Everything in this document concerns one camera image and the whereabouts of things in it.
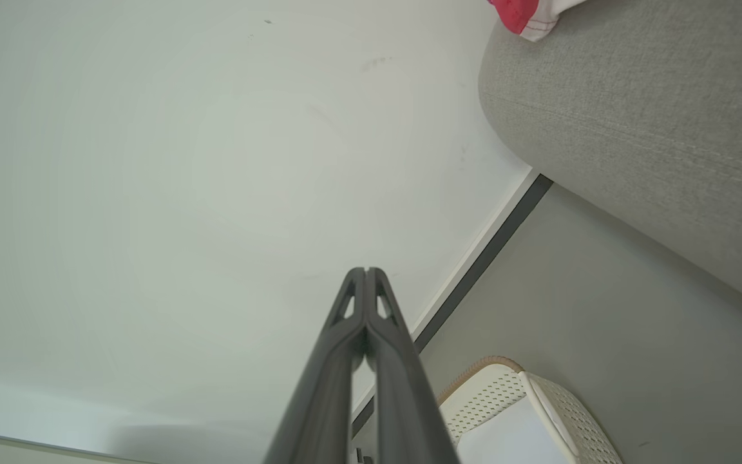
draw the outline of gray fabric upholstery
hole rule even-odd
[[[480,99],[528,164],[742,291],[742,2],[588,0],[495,27]]]

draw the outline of perforated basket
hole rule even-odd
[[[441,393],[439,410],[456,445],[460,437],[525,396],[563,455],[574,464],[622,464],[595,418],[568,390],[525,372],[503,356],[487,356]]]

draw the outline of gray floor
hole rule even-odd
[[[627,464],[742,462],[742,296],[557,185],[422,360],[440,391],[492,354],[575,393]]]

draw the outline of red fabric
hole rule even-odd
[[[539,0],[492,0],[500,20],[510,32],[520,34],[537,11]]]

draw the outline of dark trim strip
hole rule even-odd
[[[548,179],[548,177],[543,176],[542,174],[534,179],[534,182],[532,182],[526,193],[523,194],[523,197],[520,198],[519,202],[517,202],[515,209],[510,212],[509,217],[506,218],[506,221],[504,221],[503,225],[500,226],[500,229],[497,230],[497,234],[494,234],[491,240],[488,241],[488,244],[486,244],[486,247],[484,247],[480,256],[477,256],[477,259],[474,260],[474,263],[471,265],[469,270],[462,276],[460,282],[457,283],[453,290],[451,290],[451,293],[448,295],[448,298],[445,299],[445,302],[442,302],[442,305],[439,306],[437,313],[433,315],[422,333],[417,336],[417,340],[414,341],[414,346],[418,353],[422,352],[425,346],[428,345],[431,338],[437,334],[437,331],[442,327],[442,324],[460,304],[462,298],[468,294],[468,291],[470,291],[472,287],[474,287],[477,279],[485,273],[488,266],[492,261],[494,261],[494,258],[497,257],[497,253],[500,253],[500,250],[506,246],[509,238],[515,234],[519,226],[523,224],[523,221],[525,221],[531,211],[540,202],[542,196],[547,193],[548,188],[551,187],[551,183],[553,183],[551,179]],[[366,422],[368,422],[368,419],[373,413],[374,399],[372,397],[367,405],[365,405],[365,408],[363,408],[362,411],[359,411],[359,415],[354,419],[354,422],[351,423],[351,438],[356,437],[357,434],[359,434],[359,430],[363,428]]]

